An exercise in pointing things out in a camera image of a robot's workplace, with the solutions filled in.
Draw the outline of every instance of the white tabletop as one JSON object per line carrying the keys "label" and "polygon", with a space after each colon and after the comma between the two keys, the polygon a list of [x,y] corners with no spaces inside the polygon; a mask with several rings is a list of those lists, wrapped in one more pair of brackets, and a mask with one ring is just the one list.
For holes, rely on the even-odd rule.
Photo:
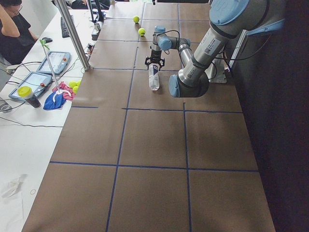
{"label": "white tabletop", "polygon": [[[70,13],[74,17],[76,30],[80,36],[81,44],[86,47],[88,43],[94,44],[91,40],[93,23],[89,22],[90,12],[88,10],[72,10]],[[48,43],[52,51],[66,51],[71,53],[71,61],[68,67],[77,59],[77,53],[72,44],[71,38],[62,38],[60,29],[60,13],[57,13],[46,30],[41,35],[51,37],[53,42]],[[42,61],[44,51],[39,41],[35,43],[23,63],[32,61]],[[39,65],[28,65],[31,71],[36,71]],[[25,67],[20,67],[15,72],[17,78],[25,78],[29,71]],[[60,80],[68,84],[70,81],[81,80],[84,70],[78,60],[72,71],[67,72]],[[11,81],[20,82],[12,77]],[[8,95],[14,90],[16,85],[7,84],[0,92],[0,97],[8,99]],[[8,100],[12,107],[17,107],[9,113],[0,112],[0,117],[19,122],[24,125],[33,126],[59,126],[59,127],[30,127],[21,126],[16,123],[0,118],[0,187],[3,183],[24,176],[24,180],[17,190],[17,194],[22,199],[23,219],[14,222],[12,227],[4,231],[20,232],[29,215],[37,190],[41,184],[50,157],[54,151],[62,126],[69,113],[71,102],[66,101],[62,108],[55,110],[44,110],[43,105],[46,98],[52,93],[53,83],[48,90],[39,97],[42,106],[33,108],[28,103],[17,107],[22,102]],[[6,225],[10,219],[14,218],[14,210],[5,212],[6,218],[0,217],[0,224]]]}

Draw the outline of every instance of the clear water bottle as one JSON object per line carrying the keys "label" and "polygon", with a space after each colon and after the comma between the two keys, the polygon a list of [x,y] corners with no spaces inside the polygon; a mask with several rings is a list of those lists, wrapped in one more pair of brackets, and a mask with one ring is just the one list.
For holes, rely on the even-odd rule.
{"label": "clear water bottle", "polygon": [[160,87],[159,76],[158,76],[159,65],[150,64],[148,67],[148,71],[149,71],[149,88],[151,90],[158,90]]}
{"label": "clear water bottle", "polygon": [[12,107],[2,98],[0,98],[0,112],[8,113],[12,111]]}

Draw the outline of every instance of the tennis ball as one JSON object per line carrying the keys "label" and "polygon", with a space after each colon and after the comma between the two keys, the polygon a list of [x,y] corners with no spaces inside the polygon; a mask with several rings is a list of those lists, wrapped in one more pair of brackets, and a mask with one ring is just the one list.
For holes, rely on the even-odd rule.
{"label": "tennis ball", "polygon": [[140,17],[138,17],[137,15],[134,16],[134,17],[133,17],[133,21],[134,21],[135,23],[139,23]]}
{"label": "tennis ball", "polygon": [[70,87],[70,88],[74,88],[75,86],[77,86],[77,83],[76,83],[75,81],[71,81],[71,82],[69,83],[69,87]]}
{"label": "tennis ball", "polygon": [[146,33],[146,30],[145,30],[144,28],[140,28],[140,29],[139,29],[139,35],[140,35],[140,36],[144,36],[145,33]]}
{"label": "tennis ball", "polygon": [[74,92],[75,94],[77,93],[78,88],[79,88],[78,86],[74,86],[74,87],[73,87],[73,92]]}

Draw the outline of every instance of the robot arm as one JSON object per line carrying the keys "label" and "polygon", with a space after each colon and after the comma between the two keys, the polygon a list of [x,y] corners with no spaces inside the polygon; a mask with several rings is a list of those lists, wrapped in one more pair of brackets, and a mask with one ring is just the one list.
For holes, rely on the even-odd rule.
{"label": "robot arm", "polygon": [[164,27],[155,27],[151,57],[146,58],[145,64],[158,63],[163,67],[162,50],[178,50],[184,68],[169,79],[173,97],[204,95],[209,86],[205,70],[230,39],[244,29],[258,33],[278,30],[284,20],[282,0],[213,0],[210,4],[210,28],[194,54],[188,39],[169,37]]}

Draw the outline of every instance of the black wall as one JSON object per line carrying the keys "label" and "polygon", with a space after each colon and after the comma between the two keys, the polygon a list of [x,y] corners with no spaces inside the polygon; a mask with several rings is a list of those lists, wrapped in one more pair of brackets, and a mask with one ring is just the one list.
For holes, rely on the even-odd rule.
{"label": "black wall", "polygon": [[[284,29],[233,68],[277,232],[309,232],[308,5],[307,0],[287,1]],[[241,58],[266,38],[249,38]],[[228,43],[228,56],[236,42]]]}

